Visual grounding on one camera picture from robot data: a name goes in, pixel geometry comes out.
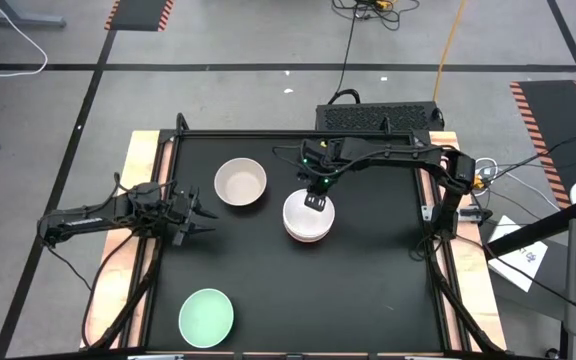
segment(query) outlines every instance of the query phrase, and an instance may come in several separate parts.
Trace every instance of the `wooden board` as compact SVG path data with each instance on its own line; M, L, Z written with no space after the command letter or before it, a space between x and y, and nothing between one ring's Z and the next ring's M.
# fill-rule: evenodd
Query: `wooden board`
M451 145L459 148L457 134L454 132L431 132L430 140L435 145ZM429 205L434 204L428 174L422 175L422 184L426 203ZM460 206L464 207L470 204L470 196L464 196L461 199ZM479 228L475 223L459 223L457 234L481 244ZM462 302L477 321L477 324L486 332L490 340L500 348L505 349L506 340L501 327L501 321L499 320L497 302L492 289L492 283L490 282L488 263L486 262L483 249L466 241L461 241L459 238L451 242L451 247ZM441 260L445 258L446 255L442 253L438 254L438 256ZM456 333L455 313L445 298L444 306L446 307L446 316L449 320L448 331L451 345L453 349L457 350L460 349L461 345L459 344L459 335ZM475 344L472 339L470 343L473 350L478 350L477 344Z
M121 184L124 187L131 188L139 183L150 181L158 138L159 131L135 131L132 133L126 162L121 173ZM130 231L126 229L109 231L101 260L103 261L129 235ZM129 240L108 261L99 275L86 322L86 337L90 344L101 337L126 303L138 242L137 237ZM115 340L112 347L116 346L117 341Z
M122 183L126 187L131 187L140 182L150 181L158 137L158 131L133 132L122 177ZM431 132L431 140L433 144L452 145L458 148L457 136L454 132ZM165 182L167 179L171 151L172 146L168 143L164 148L163 166L159 178L160 183ZM422 183L426 202L431 205L433 204L433 197L428 174L422 174ZM461 205L470 205L470 197L464 196ZM460 236L481 242L479 229L476 224L460 223L457 232ZM102 259L124 240L128 234L129 233L124 230L108 232ZM146 262L150 261L148 254L152 252L152 239L148 245L149 247L145 256ZM497 346L505 349L506 342L501 321L499 320L497 304L492 284L490 283L490 275L483 250L473 244L459 240L453 240L451 246L464 305L479 326L488 334L490 339ZM115 258L108 262L106 269L102 272L87 322L88 339L91 343L103 334L126 302L136 253L137 239L132 239L117 253ZM442 259L445 255L440 252L438 256L440 264L443 265ZM451 346L453 349L460 349L454 311L445 299L444 306L448 318ZM138 344L142 314L143 300L133 315L131 335L129 338L129 345L131 346ZM471 341L471 344L473 349L477 349L477 345L473 341Z

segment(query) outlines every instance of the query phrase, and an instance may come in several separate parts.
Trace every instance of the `black desk leg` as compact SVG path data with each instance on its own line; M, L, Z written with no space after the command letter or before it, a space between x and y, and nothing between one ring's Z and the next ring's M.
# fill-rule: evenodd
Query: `black desk leg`
M561 323L561 330L559 330L559 357L562 359L572 359L568 353L570 349L568 341L570 340L570 335L564 328L564 323Z
M491 253L495 256L511 253L536 241L566 231L571 219L576 219L576 204L488 243L490 252L486 253L486 258L490 259Z

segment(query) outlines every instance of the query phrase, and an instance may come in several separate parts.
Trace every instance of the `black floor line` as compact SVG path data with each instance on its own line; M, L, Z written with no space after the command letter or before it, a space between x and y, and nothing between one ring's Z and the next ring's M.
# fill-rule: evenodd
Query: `black floor line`
M64 158L59 167L59 172L57 173L57 178L52 187L50 197L48 198L48 203L46 204L46 209L44 214L57 208L59 205L59 200L61 199L61 194L64 191L64 186L66 185L66 179L68 178L68 173L72 166L72 162L75 158L75 153L77 147L79 146L79 140L81 140L81 134L86 126L86 121L88 120L88 114L90 114L90 109L92 103L97 94L97 89L99 88L99 83L101 81L101 76L103 75L103 65L108 60L110 55L110 49L115 40L115 31L109 31L104 41L101 54L99 55L99 60L96 65L96 69L90 80L90 85L88 85L88 91L84 97L81 109L79 110L79 115L77 116L77 121L73 127L72 134L70 135L70 140L68 141L68 146L66 147L66 152ZM17 284L17 289L12 298L10 308L6 314L6 319L1 328L0 332L0 359L6 357L8 348L10 347L10 342L15 333L15 328L17 327L17 322L19 321L19 316L23 310L24 303L26 302L26 297L28 296L28 291L30 290L30 285L32 284L32 279L37 271L37 266L39 265L39 258L41 257L43 250L43 245L41 244L41 239L35 237L35 240L30 249L30 254L26 260L26 265L21 273L21 279Z
M576 42L572 37L570 28L568 28L568 24L566 24L564 15L561 13L561 9L559 9L559 5L557 4L556 0L548 0L548 6L550 7L550 11L552 11L553 16L555 17L557 26L559 26L559 31L561 31L561 35L564 37L564 41L566 42L568 50L570 50L570 54L572 55L572 58L575 60L576 64Z
M0 71L35 70L40 64L0 64ZM48 64L44 71L95 71L97 64ZM236 63L236 64L104 64L104 71L341 71L341 63ZM348 64L349 71L435 72L438 64ZM575 73L576 65L447 64L445 72Z

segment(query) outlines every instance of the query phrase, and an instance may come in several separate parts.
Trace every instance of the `black floor mat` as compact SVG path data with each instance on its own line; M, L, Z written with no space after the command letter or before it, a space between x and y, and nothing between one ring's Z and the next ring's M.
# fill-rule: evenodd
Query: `black floor mat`
M576 81L529 81L510 85L528 134L538 153L576 135ZM576 183L576 141L539 160L559 207L570 206Z
M173 0L116 0L106 30L164 31Z

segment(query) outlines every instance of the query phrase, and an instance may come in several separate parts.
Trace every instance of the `white cable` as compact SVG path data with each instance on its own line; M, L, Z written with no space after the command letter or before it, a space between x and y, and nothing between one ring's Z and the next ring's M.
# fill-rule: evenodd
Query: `white cable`
M46 53L44 52L44 50L42 48L39 47L39 45L35 44L34 41L32 41L32 39L30 39L28 36L26 36L26 34L24 34L21 30L19 30L19 28L10 20L10 18L8 17L8 15L6 15L6 13L1 10L0 8L0 13L1 15L3 15L4 18L6 18L6 20L8 20L8 23L10 23L10 26L13 27L13 29L17 30L17 32L19 33L19 35L23 36L26 40L28 40L29 43L31 43L34 47L37 48L37 50L39 50L41 52L41 54L44 56L44 63L41 65L41 67L35 71L31 71L31 72L22 72L22 73L11 73L11 74L0 74L0 77L14 77L14 76L23 76L23 75L36 75L39 74L40 72L43 71L43 69L46 67L46 65L48 64L48 55L46 55Z
M528 184L526 184L523 180L521 180L520 178L516 177L515 175L511 174L510 172L506 173L506 175L510 176L511 178L517 180L520 184L522 184L523 186L527 187L528 189L536 192L537 194L539 194L539 196L541 196L542 198L544 198L544 200L546 200L548 202L548 204L550 204L552 207L555 208L555 210L559 211L559 206L555 205L552 203L552 201L550 201L548 199L548 197L546 195L544 195L544 193L542 193L541 191L537 190L537 188L534 188Z
M493 165L492 166L484 166L482 168L477 168L477 164L480 161L489 161L489 162L493 163ZM495 175L493 175L492 178L494 179L495 177L497 177L497 174L499 173L499 166L497 165L497 162L495 161L495 159L493 159L493 158L479 158L479 159L475 160L475 174L478 175L481 170L488 169L488 168L494 168L495 169ZM484 191L482 191L482 192L476 193L475 196L481 196L487 192L488 192L488 188L484 189Z
M493 163L493 166L484 166L482 168L477 168L477 163L479 163L480 161L489 161L491 163ZM477 160L475 160L475 174L479 174L479 172L483 169L487 169L487 168L494 168L495 169L495 174L493 175L493 179L497 177L497 174L499 173L499 165L497 164L497 162L495 161L495 159L493 158L479 158ZM555 208L557 211L559 211L559 207L557 205L555 205L552 201L550 201L550 199L548 199L548 197L546 195L544 195L544 193L542 193L541 191L539 191L537 188L528 185L525 181L521 180L520 178L516 177L515 175L511 174L510 172L505 173L504 175L508 175L511 178L515 179L517 182L519 182L520 184L522 184L523 186L527 187L528 189L534 191L535 193L539 194L539 196L541 196L544 200L546 200L548 202L548 204L550 204L553 208ZM485 194L488 191L488 188L486 188L484 191L475 194L475 196L481 196L483 194Z

